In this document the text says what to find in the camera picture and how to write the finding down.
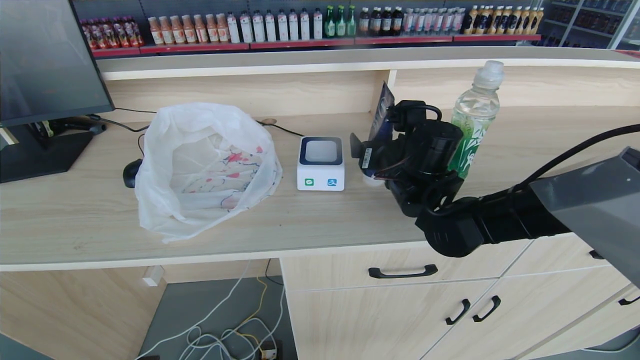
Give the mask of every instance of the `cabinet door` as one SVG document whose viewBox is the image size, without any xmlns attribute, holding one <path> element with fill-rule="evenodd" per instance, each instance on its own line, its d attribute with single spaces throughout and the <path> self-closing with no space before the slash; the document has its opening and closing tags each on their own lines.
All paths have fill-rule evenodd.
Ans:
<svg viewBox="0 0 640 360">
<path fill-rule="evenodd" d="M 586 314 L 629 281 L 611 266 L 504 277 L 424 360 L 511 359 Z M 494 308 L 493 297 L 500 304 Z M 474 315 L 484 318 L 474 320 Z"/>
<path fill-rule="evenodd" d="M 288 291 L 298 358 L 419 359 L 494 282 Z"/>
<path fill-rule="evenodd" d="M 341 252 L 282 258 L 282 272 L 287 290 L 320 290 L 415 284 L 442 280 L 499 277 L 515 260 L 530 240 L 481 246 L 464 258 L 448 258 L 438 254 L 426 241 L 410 249 Z M 435 266 L 433 274 L 420 277 L 375 279 L 369 268 L 379 268 L 385 275 L 420 274 L 425 266 Z"/>
<path fill-rule="evenodd" d="M 554 334 L 551 340 L 519 359 L 537 359 L 543 356 L 560 354 L 581 348 L 595 347 L 629 331 L 640 324 L 640 300 L 628 302 L 640 296 L 640 290 L 633 285 L 621 291 L 619 296 L 609 301 L 604 307 L 596 309 L 587 317 L 580 319 L 573 326 L 568 326 L 560 333 Z"/>
</svg>

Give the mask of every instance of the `orange juice bottle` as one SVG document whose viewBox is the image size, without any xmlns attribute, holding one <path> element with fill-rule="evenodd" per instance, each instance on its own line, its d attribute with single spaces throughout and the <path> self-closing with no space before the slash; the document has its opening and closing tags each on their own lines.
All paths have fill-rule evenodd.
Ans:
<svg viewBox="0 0 640 360">
<path fill-rule="evenodd" d="M 171 31 L 173 32 L 173 37 L 175 38 L 176 44 L 186 44 L 187 37 L 184 36 L 184 29 L 182 28 L 182 24 L 180 23 L 180 18 L 178 15 L 174 15 L 171 17 Z"/>
</svg>

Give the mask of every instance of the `plastic water bottle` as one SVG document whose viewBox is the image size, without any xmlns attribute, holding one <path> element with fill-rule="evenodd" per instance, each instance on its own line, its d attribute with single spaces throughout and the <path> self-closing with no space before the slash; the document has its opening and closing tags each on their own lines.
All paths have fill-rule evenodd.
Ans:
<svg viewBox="0 0 640 360">
<path fill-rule="evenodd" d="M 462 129 L 464 135 L 449 170 L 457 171 L 462 179 L 467 177 L 476 151 L 500 110 L 496 91 L 504 79 L 503 67 L 499 61 L 487 61 L 477 70 L 471 89 L 460 95 L 453 108 L 451 124 Z"/>
</svg>

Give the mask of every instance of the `green bottle label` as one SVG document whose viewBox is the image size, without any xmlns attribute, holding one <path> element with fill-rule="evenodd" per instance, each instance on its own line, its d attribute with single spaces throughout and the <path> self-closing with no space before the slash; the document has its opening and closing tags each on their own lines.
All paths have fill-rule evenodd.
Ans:
<svg viewBox="0 0 640 360">
<path fill-rule="evenodd" d="M 471 163 L 476 156 L 476 151 L 489 125 L 491 125 L 494 119 L 495 117 L 490 119 L 476 119 L 456 109 L 453 110 L 451 124 L 462 129 L 463 136 L 456 150 L 456 154 L 449 163 L 449 170 L 457 171 L 458 176 L 462 179 L 467 178 Z"/>
</svg>

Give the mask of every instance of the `red shelf edge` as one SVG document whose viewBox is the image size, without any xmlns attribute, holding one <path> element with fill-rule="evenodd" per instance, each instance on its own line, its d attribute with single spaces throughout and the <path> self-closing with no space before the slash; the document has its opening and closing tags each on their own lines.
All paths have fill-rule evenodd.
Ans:
<svg viewBox="0 0 640 360">
<path fill-rule="evenodd" d="M 518 41 L 518 40 L 540 40 L 540 34 L 535 35 L 453 35 L 454 42 L 472 42 L 472 41 Z"/>
<path fill-rule="evenodd" d="M 191 51 L 215 51 L 215 50 L 247 50 L 249 44 L 184 44 L 184 45 L 149 45 L 140 48 L 141 54 L 156 53 L 186 53 Z"/>
<path fill-rule="evenodd" d="M 341 46 L 353 45 L 353 38 L 322 39 L 322 40 L 293 40 L 276 42 L 252 42 L 251 49 L 279 49 L 287 47 Z"/>
<path fill-rule="evenodd" d="M 411 44 L 424 42 L 452 42 L 453 37 L 450 36 L 433 36 L 433 37 L 372 37 L 372 38 L 356 38 L 355 43 L 358 45 L 375 45 L 375 44 Z"/>
<path fill-rule="evenodd" d="M 125 56 L 140 55 L 139 47 L 118 47 L 116 49 L 98 49 L 91 50 L 94 58 L 102 58 L 106 56 Z"/>
</svg>

